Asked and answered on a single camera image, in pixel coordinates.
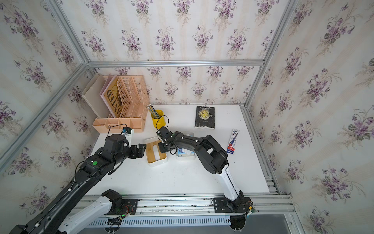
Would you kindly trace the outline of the blue tissue paper pack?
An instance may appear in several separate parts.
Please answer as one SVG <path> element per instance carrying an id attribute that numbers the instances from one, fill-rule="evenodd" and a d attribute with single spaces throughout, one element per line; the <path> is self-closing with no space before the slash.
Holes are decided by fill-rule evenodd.
<path id="1" fill-rule="evenodd" d="M 187 150 L 184 148 L 178 148 L 177 149 L 177 156 L 178 157 L 192 157 L 195 156 L 195 153 L 191 150 Z"/>

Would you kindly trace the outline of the white bamboo tissue box lid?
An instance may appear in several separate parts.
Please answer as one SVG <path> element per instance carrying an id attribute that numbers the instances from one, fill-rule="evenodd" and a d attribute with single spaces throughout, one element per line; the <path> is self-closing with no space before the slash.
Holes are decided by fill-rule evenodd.
<path id="1" fill-rule="evenodd" d="M 147 157 L 147 163 L 150 167 L 156 167 L 164 164 L 168 161 L 166 153 L 161 153 L 159 149 L 159 143 L 161 140 L 158 137 L 152 137 L 144 140 L 146 145 L 145 155 Z"/>

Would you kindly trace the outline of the toothpaste tube box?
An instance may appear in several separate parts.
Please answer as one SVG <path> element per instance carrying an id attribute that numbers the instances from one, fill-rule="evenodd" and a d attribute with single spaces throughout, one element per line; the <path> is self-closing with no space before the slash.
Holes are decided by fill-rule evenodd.
<path id="1" fill-rule="evenodd" d="M 234 152 L 235 152 L 235 144 L 236 144 L 238 133 L 239 133 L 239 130 L 232 129 L 230 139 L 229 139 L 229 143 L 228 143 L 228 146 L 227 146 L 227 153 L 228 154 L 234 154 Z"/>

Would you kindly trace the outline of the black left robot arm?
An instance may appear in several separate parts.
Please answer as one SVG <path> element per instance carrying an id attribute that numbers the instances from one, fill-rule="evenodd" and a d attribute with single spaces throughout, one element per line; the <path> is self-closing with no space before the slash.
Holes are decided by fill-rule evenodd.
<path id="1" fill-rule="evenodd" d="M 25 225 L 16 225 L 12 234 L 77 234 L 91 222 L 108 213 L 126 216 L 134 206 L 125 206 L 122 195 L 112 189 L 91 205 L 69 216 L 81 199 L 106 175 L 113 174 L 125 159 L 141 159 L 147 146 L 129 145 L 124 134 L 106 137 L 105 144 L 88 157 L 75 172 L 68 185 L 35 218 Z"/>

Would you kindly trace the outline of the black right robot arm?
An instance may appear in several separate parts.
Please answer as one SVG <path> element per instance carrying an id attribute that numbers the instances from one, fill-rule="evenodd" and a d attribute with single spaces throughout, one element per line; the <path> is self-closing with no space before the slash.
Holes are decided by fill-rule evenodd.
<path id="1" fill-rule="evenodd" d="M 228 206 L 237 208 L 243 203 L 243 192 L 236 186 L 229 171 L 228 154 L 214 137 L 192 137 L 178 131 L 171 132 L 166 127 L 161 127 L 156 133 L 161 141 L 158 143 L 160 152 L 172 152 L 174 149 L 193 151 L 209 173 L 220 177 Z"/>

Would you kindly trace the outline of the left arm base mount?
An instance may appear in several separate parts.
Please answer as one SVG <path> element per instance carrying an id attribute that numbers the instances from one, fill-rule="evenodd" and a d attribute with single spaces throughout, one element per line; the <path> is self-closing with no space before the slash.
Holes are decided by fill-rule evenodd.
<path id="1" fill-rule="evenodd" d="M 109 212 L 105 215 L 134 215 L 136 213 L 138 199 L 122 199 L 112 203 Z"/>

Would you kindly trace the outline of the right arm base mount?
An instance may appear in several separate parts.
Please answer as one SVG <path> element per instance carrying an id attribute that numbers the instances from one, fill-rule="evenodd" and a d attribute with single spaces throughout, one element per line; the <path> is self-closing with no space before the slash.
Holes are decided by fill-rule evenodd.
<path id="1" fill-rule="evenodd" d="M 238 198 L 230 201 L 225 197 L 214 198 L 212 200 L 214 212 L 223 213 L 246 213 L 253 208 L 253 201 L 249 197 Z"/>

